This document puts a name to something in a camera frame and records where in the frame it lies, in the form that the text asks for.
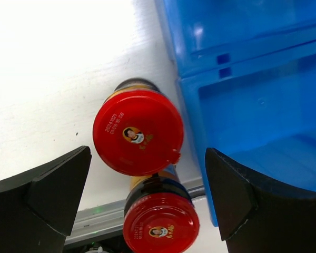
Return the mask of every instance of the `white surface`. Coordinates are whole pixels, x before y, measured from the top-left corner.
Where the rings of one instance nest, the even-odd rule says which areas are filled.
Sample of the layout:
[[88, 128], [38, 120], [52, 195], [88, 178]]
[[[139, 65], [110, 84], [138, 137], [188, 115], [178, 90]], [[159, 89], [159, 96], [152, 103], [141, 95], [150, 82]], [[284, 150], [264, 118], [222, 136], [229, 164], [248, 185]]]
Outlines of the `white surface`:
[[[179, 106], [153, 0], [0, 0], [0, 180], [88, 145], [79, 210], [126, 198], [129, 178], [96, 154], [92, 125], [114, 88], [136, 76]], [[200, 177], [187, 141], [179, 175]]]
[[219, 229], [211, 223], [206, 198], [193, 203], [200, 220], [200, 232], [194, 244], [185, 253], [228, 253], [226, 242], [221, 241]]

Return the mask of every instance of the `jar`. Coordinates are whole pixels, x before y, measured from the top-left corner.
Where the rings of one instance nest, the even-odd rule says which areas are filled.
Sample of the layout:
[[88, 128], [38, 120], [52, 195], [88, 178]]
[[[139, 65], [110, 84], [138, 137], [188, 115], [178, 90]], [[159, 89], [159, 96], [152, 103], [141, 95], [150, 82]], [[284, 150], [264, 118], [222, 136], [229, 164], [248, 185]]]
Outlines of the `jar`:
[[144, 79], [121, 83], [98, 112], [93, 139], [102, 160], [129, 176], [154, 174], [180, 157], [183, 122], [158, 87]]
[[123, 235], [136, 253], [181, 253], [199, 233], [199, 219], [175, 166], [131, 178], [124, 209]]

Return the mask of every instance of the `red jar lid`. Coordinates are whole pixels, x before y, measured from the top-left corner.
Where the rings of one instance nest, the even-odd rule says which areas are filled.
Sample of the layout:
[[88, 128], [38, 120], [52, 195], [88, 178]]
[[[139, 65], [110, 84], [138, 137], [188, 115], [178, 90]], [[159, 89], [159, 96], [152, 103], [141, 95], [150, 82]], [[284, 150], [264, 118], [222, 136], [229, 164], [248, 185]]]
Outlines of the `red jar lid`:
[[123, 234], [136, 253], [184, 252], [199, 233], [193, 205], [173, 193], [155, 193], [134, 203], [125, 216]]
[[163, 94], [151, 90], [121, 92], [102, 106], [93, 139], [102, 160], [130, 176], [157, 173], [180, 157], [181, 116]]

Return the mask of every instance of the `blue tray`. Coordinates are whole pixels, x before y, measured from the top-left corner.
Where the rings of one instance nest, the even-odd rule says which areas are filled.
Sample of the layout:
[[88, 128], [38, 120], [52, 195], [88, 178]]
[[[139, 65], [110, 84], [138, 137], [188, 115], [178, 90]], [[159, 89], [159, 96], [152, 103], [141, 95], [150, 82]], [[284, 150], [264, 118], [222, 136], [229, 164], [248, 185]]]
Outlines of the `blue tray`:
[[316, 191], [316, 41], [179, 80], [212, 221], [204, 156]]
[[316, 40], [316, 0], [156, 0], [180, 77]]

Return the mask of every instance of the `square hole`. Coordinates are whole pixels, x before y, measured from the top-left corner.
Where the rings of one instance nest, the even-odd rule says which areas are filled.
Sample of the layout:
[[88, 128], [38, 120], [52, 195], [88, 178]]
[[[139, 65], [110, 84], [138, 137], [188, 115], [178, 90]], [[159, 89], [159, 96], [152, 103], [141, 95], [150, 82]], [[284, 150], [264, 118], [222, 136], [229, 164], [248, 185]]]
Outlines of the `square hole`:
[[226, 67], [224, 69], [220, 69], [219, 70], [219, 78], [225, 78], [225, 77], [229, 77], [232, 75], [232, 70], [230, 67]]
[[218, 55], [216, 57], [216, 61], [218, 62], [218, 65], [221, 65], [221, 64], [225, 64], [225, 63], [229, 63], [230, 62], [230, 54], [221, 54], [221, 55]]

